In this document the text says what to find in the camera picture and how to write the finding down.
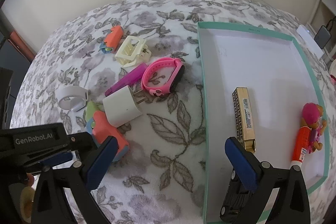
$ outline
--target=purple marker cap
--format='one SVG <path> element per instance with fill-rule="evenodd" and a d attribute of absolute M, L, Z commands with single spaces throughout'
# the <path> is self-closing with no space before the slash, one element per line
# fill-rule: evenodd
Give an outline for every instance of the purple marker cap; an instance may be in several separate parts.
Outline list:
<path fill-rule="evenodd" d="M 141 63 L 134 70 L 131 70 L 128 74 L 126 74 L 123 78 L 121 78 L 118 82 L 116 82 L 112 87 L 110 87 L 105 92 L 105 96 L 107 97 L 111 95 L 113 92 L 122 89 L 124 86 L 133 85 L 134 83 L 138 82 L 142 78 L 147 67 L 148 66 L 146 65 L 146 63 Z"/>

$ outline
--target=red glue stick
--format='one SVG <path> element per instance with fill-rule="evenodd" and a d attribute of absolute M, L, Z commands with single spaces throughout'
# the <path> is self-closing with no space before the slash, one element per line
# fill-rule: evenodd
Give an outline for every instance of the red glue stick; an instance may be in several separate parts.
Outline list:
<path fill-rule="evenodd" d="M 301 127 L 297 133 L 295 147 L 290 167 L 298 165 L 301 167 L 308 149 L 309 135 L 311 129 L 309 127 Z"/>

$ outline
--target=gold box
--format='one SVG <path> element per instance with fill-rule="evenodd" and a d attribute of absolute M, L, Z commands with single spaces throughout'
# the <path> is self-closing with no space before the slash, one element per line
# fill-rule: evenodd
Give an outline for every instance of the gold box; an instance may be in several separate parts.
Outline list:
<path fill-rule="evenodd" d="M 232 93 L 235 108 L 237 139 L 246 151 L 255 152 L 255 135 L 251 104 L 247 88 L 236 88 Z"/>

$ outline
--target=finger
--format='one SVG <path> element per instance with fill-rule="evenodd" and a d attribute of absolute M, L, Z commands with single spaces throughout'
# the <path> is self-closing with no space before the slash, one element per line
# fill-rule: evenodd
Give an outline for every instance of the finger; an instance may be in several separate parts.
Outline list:
<path fill-rule="evenodd" d="M 32 186 L 34 184 L 35 178 L 32 174 L 27 173 L 28 177 L 28 186 Z"/>

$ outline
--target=floral blanket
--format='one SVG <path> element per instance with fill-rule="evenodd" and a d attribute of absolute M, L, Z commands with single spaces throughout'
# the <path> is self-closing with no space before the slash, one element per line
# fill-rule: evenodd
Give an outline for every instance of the floral blanket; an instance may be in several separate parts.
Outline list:
<path fill-rule="evenodd" d="M 198 21 L 264 27 L 293 35 L 302 45 L 323 92 L 330 132 L 329 177 L 310 195 L 312 223 L 320 220 L 336 194 L 335 89 L 325 63 L 296 34 L 298 19 L 251 0 L 122 0 L 67 22 L 50 35 L 31 64 L 11 127 L 63 122 L 68 134 L 85 131 L 85 109 L 61 110 L 55 90 L 79 85 L 101 104 L 104 92 L 132 69 L 121 69 L 114 54 L 99 50 L 110 28 L 121 25 L 123 38 L 147 39 L 151 61 L 178 57 L 186 70 L 176 93 L 163 98 L 137 94 L 147 97 L 143 115 L 119 128 L 130 151 L 111 165 L 92 194 L 112 223 L 201 223 L 206 147 Z M 162 78 L 156 74 L 151 82 L 157 85 Z M 139 84 L 132 89 L 139 90 Z M 71 193 L 67 195 L 78 223 L 84 223 Z M 220 208 L 218 204 L 218 214 L 209 218 L 219 220 Z"/>

